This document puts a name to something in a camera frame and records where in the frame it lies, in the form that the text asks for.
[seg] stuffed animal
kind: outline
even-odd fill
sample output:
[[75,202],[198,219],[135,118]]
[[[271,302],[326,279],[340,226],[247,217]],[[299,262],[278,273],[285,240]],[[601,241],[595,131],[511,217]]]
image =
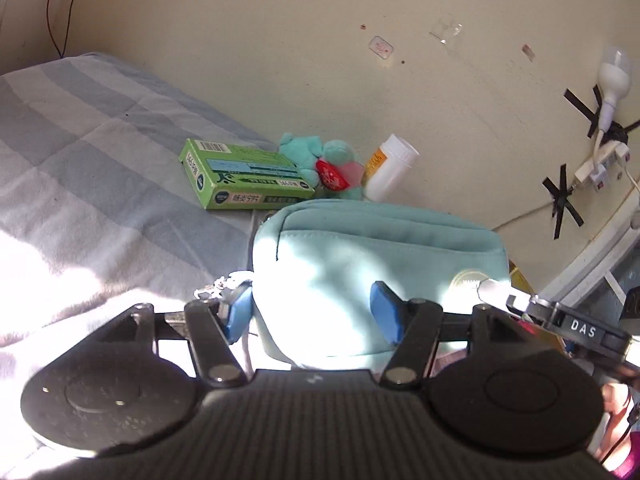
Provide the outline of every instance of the stuffed animal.
[[[358,173],[362,166],[355,161],[353,148],[343,140],[329,140],[322,144],[318,136],[295,137],[293,134],[284,134],[280,140],[280,153],[296,165],[300,175],[317,189],[318,196],[362,200],[362,172]],[[343,177],[346,177],[351,185],[342,190],[328,189],[328,180],[332,177],[343,183]],[[324,189],[319,188],[321,180],[325,184]]]

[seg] orange label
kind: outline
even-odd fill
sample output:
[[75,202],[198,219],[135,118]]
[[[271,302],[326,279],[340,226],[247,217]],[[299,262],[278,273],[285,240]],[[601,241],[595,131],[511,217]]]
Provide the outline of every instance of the orange label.
[[369,159],[364,167],[364,175],[362,176],[362,185],[367,183],[373,174],[378,170],[382,163],[386,160],[386,155],[378,148],[373,156]]

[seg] wall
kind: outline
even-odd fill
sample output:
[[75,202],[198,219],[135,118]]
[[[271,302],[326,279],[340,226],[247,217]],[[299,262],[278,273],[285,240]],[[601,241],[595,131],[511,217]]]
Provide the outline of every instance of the wall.
[[[51,0],[52,22],[61,0]],[[56,59],[46,22],[47,0],[0,0],[0,74]]]
[[[430,30],[449,15],[463,28],[447,48]],[[571,174],[588,157],[588,123],[562,94],[593,106],[606,44],[640,59],[639,15],[639,0],[76,0],[70,50],[129,60],[274,140],[320,134],[368,156],[406,137],[421,158],[394,199],[507,222],[510,256],[542,288],[630,186],[576,193],[586,225],[567,215],[555,242],[550,206],[510,220],[548,203],[541,182],[562,163]],[[389,60],[367,49],[375,35],[395,47]],[[636,88],[618,119],[639,104]]]

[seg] black ribbed surface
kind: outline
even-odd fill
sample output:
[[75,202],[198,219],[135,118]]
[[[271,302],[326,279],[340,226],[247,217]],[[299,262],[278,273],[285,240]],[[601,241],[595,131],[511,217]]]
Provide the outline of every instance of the black ribbed surface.
[[218,391],[161,443],[88,459],[38,478],[589,480],[612,478],[585,452],[514,462],[445,434],[417,397],[379,388],[366,371],[257,373]]

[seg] barcode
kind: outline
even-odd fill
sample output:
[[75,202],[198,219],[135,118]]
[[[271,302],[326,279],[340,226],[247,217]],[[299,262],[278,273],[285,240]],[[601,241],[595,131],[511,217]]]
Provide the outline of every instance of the barcode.
[[226,144],[221,144],[220,142],[196,140],[196,143],[203,152],[231,153],[231,150],[228,148],[228,146]]

